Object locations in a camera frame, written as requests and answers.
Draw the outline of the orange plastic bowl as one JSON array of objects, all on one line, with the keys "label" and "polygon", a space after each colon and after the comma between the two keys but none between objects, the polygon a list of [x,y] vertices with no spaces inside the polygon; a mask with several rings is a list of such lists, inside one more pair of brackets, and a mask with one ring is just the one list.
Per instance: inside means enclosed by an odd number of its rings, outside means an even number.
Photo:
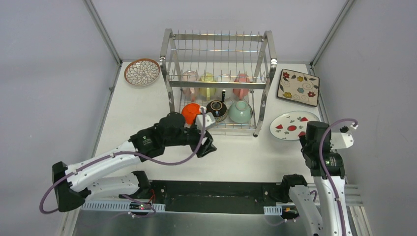
[{"label": "orange plastic bowl", "polygon": [[188,125],[191,125],[194,122],[196,116],[200,113],[200,105],[196,103],[190,103],[185,105],[181,111],[181,114],[185,118],[185,123]]}]

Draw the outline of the beige bowl dark rim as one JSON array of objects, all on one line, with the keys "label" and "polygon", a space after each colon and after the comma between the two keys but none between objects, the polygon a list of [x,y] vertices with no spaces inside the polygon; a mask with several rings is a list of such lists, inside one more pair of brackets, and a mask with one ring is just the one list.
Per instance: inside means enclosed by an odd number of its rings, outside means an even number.
[{"label": "beige bowl dark rim", "polygon": [[224,121],[228,116],[228,108],[220,100],[210,101],[206,105],[206,108],[207,108],[208,112],[213,114],[213,116],[215,118],[215,121],[217,123],[220,123],[220,122]]}]

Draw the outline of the mint green bowl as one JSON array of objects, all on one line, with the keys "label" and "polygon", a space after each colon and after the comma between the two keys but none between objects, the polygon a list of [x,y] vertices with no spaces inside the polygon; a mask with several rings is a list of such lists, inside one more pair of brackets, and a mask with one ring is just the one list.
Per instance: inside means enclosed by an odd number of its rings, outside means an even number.
[{"label": "mint green bowl", "polygon": [[228,108],[228,116],[235,123],[247,124],[253,117],[253,109],[246,101],[235,101]]}]

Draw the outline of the square floral plate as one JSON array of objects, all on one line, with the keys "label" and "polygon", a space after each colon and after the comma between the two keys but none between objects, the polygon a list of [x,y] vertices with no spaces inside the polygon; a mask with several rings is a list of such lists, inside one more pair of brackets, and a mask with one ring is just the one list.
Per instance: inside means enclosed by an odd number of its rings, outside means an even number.
[{"label": "square floral plate", "polygon": [[317,107],[320,94],[320,78],[282,69],[277,88],[277,98]]}]

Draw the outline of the white ribbed mug black rim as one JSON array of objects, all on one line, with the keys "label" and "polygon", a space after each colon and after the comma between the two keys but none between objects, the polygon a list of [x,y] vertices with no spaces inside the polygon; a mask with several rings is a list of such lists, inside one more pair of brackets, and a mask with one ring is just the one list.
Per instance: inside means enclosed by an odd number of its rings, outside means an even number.
[{"label": "white ribbed mug black rim", "polygon": [[[221,74],[218,76],[218,82],[230,82],[230,75],[229,74]],[[233,88],[216,88],[215,97],[222,98],[223,91],[225,91],[224,101],[230,99],[233,95]]]}]

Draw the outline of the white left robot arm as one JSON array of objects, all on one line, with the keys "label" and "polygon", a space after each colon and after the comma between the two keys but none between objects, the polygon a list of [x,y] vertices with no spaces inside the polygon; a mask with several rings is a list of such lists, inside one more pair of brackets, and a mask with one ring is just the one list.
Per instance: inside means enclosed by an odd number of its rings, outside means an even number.
[{"label": "white left robot arm", "polygon": [[[215,119],[210,112],[197,115],[190,127],[186,127],[182,114],[172,112],[97,157],[70,165],[62,161],[55,163],[52,173],[57,210],[72,211],[93,198],[112,195],[146,198],[150,192],[150,182],[144,171],[133,171],[118,177],[109,175],[148,160],[159,165],[175,166],[194,156],[204,157],[217,150],[208,132],[214,125]],[[192,153],[190,157],[177,162],[156,159],[163,155],[167,147],[173,146],[190,146]]]}]

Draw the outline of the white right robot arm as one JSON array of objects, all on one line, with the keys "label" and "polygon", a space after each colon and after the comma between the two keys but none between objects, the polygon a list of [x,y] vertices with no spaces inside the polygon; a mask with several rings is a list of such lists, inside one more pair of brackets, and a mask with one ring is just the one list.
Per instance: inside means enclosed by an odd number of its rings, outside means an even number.
[{"label": "white right robot arm", "polygon": [[340,154],[331,150],[331,130],[335,126],[350,122],[357,129],[356,119],[344,118],[327,124],[310,121],[306,132],[299,138],[301,153],[310,169],[320,206],[316,207],[310,190],[301,175],[283,177],[279,188],[281,199],[295,204],[300,219],[309,236],[351,236],[345,200],[345,169]]}]

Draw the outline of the stainless steel dish rack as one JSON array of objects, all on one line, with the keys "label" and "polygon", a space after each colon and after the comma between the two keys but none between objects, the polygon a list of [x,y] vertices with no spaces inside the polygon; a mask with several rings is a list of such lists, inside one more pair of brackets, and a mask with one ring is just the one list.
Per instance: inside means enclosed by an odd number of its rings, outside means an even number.
[{"label": "stainless steel dish rack", "polygon": [[[185,105],[206,106],[215,97],[216,88],[233,88],[225,101],[246,101],[253,109],[247,124],[238,124],[229,117],[218,123],[218,134],[246,134],[257,137],[265,120],[268,93],[277,70],[277,54],[273,33],[239,31],[180,32],[165,29],[159,65],[168,93],[169,109],[180,112]],[[199,75],[197,82],[182,82],[184,71]],[[230,82],[218,82],[221,74],[229,74]],[[185,98],[181,88],[193,85],[199,89],[195,102]]]}]

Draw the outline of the brown floral round plate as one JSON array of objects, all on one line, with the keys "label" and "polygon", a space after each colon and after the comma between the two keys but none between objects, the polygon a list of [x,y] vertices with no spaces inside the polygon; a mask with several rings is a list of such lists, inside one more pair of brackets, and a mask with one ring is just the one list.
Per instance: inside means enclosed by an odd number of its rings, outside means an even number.
[{"label": "brown floral round plate", "polygon": [[161,72],[158,62],[152,59],[137,59],[124,70],[124,79],[132,86],[144,87],[154,83]]}]

